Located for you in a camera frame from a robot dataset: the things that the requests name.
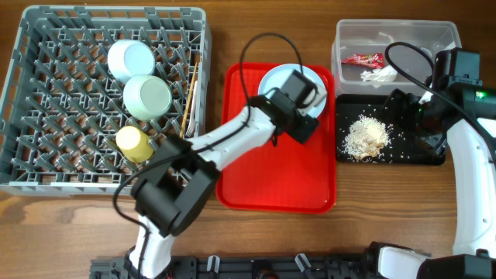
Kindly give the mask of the large light blue plate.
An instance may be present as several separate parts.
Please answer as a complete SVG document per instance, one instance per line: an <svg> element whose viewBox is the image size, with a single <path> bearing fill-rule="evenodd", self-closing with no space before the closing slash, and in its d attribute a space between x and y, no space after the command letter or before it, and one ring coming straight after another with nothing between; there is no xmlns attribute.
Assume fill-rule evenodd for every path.
<svg viewBox="0 0 496 279"><path fill-rule="evenodd" d="M271 69L270 71L268 71L267 74L263 76L259 84L258 95L266 94L270 89L275 87L280 88L284 84L284 82L288 79L288 77L291 75L292 71L299 71L299 70L300 67L298 64L282 64L280 66L276 66L275 68ZM318 76L318 74L315 71L304 66L303 73L309 80L325 88L324 81ZM312 108L308 112L308 114L314 118L318 118L321 115L322 111L324 110L325 106L326 106L326 98L324 98L319 103L318 106Z"/></svg>

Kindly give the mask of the rice food waste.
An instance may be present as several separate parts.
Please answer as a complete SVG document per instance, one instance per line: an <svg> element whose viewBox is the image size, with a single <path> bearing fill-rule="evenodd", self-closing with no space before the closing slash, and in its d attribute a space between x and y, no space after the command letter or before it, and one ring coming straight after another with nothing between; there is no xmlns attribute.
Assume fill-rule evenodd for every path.
<svg viewBox="0 0 496 279"><path fill-rule="evenodd" d="M414 149L399 126L371 114L336 116L336 159L365 164L406 164Z"/></svg>

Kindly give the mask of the white tissue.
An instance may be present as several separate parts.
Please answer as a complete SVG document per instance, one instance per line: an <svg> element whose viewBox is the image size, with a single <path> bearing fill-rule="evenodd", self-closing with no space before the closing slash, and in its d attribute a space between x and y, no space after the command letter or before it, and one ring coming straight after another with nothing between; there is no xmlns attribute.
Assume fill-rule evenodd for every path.
<svg viewBox="0 0 496 279"><path fill-rule="evenodd" d="M388 65L372 71L364 71L360 74L360 78L363 81L392 82L395 80L397 75L398 72L391 65Z"/></svg>

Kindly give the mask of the red snack wrapper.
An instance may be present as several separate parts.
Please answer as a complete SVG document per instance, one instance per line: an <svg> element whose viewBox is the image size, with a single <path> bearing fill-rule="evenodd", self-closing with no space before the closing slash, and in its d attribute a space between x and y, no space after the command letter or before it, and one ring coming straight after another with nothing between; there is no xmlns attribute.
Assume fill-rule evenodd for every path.
<svg viewBox="0 0 496 279"><path fill-rule="evenodd" d="M355 53L347 58L342 59L341 63L369 67L372 69L381 69L385 67L384 55L381 52L372 54Z"/></svg>

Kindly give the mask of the white plastic fork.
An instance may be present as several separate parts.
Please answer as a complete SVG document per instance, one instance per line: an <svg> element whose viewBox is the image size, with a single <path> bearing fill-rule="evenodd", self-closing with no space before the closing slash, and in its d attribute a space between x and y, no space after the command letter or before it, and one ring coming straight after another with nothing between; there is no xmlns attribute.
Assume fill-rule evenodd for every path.
<svg viewBox="0 0 496 279"><path fill-rule="evenodd" d="M190 116L189 116L189 122L188 122L188 127L186 129L185 136L187 138L193 137L193 133L195 131L195 110L196 110L196 98L197 98L197 92L198 92L198 82L195 81L194 87L193 87L193 95L192 95L192 100L191 100L191 111L190 111Z"/></svg>

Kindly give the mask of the wooden chopstick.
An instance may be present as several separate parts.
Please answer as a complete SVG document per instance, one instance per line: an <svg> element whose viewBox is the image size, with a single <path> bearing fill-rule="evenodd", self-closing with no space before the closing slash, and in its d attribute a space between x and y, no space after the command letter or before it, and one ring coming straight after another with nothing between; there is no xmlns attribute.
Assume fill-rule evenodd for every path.
<svg viewBox="0 0 496 279"><path fill-rule="evenodd" d="M185 106L185 111L184 111L184 115L183 115L183 119L182 119L182 123L181 123L181 131L179 134L179 136L181 138L184 137L184 134L186 131L186 124L187 124L187 120L188 120L188 114L190 112L191 100L192 100L193 91L194 91L194 84L195 84L196 77L197 77L197 70L198 70L198 62L195 63L195 68L193 71L193 75L192 75L192 79L191 79L191 83L190 83L190 87L189 87L187 103Z"/></svg>

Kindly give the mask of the green bowl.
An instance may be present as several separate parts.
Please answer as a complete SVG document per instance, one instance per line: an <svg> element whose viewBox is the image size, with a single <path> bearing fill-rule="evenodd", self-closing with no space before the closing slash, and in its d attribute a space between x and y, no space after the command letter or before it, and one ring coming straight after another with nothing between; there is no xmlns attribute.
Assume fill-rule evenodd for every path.
<svg viewBox="0 0 496 279"><path fill-rule="evenodd" d="M153 75L136 75L123 89L123 102L128 112L141 121L163 116L172 104L172 94L167 83Z"/></svg>

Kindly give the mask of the yellow cup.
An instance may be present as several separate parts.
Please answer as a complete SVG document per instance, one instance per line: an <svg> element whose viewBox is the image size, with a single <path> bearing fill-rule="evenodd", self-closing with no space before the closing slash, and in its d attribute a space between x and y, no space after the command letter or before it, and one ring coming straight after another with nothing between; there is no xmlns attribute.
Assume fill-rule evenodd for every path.
<svg viewBox="0 0 496 279"><path fill-rule="evenodd" d="M133 163L142 163L153 155L148 135L135 126L121 128L116 133L115 141L123 155Z"/></svg>

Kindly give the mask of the small light blue bowl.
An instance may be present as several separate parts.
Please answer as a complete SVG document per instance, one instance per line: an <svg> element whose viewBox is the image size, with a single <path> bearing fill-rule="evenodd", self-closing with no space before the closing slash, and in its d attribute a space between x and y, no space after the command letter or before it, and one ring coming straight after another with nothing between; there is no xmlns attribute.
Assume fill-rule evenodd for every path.
<svg viewBox="0 0 496 279"><path fill-rule="evenodd" d="M108 68L113 77L125 84L141 74L152 74L155 56L151 49L138 40L119 40L108 52Z"/></svg>

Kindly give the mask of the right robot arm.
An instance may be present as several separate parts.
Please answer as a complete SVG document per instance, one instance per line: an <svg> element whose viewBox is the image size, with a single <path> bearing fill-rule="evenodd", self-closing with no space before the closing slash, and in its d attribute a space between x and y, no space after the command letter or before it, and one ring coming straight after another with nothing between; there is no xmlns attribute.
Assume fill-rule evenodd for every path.
<svg viewBox="0 0 496 279"><path fill-rule="evenodd" d="M457 224L453 253L429 258L383 246L377 273L385 278L493 278L495 276L495 96L473 85L451 85L428 101L398 89L382 110L416 136L443 134L456 178Z"/></svg>

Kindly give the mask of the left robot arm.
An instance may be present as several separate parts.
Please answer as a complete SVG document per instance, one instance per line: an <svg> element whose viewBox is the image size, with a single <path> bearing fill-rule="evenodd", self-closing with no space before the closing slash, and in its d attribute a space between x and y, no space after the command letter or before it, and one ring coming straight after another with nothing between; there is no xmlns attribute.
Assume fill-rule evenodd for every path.
<svg viewBox="0 0 496 279"><path fill-rule="evenodd" d="M319 121L325 98L258 95L233 119L200 137L173 136L136 174L131 195L140 231L129 255L137 278L155 278L171 262L171 247L198 217L222 171L245 153L283 133L305 143Z"/></svg>

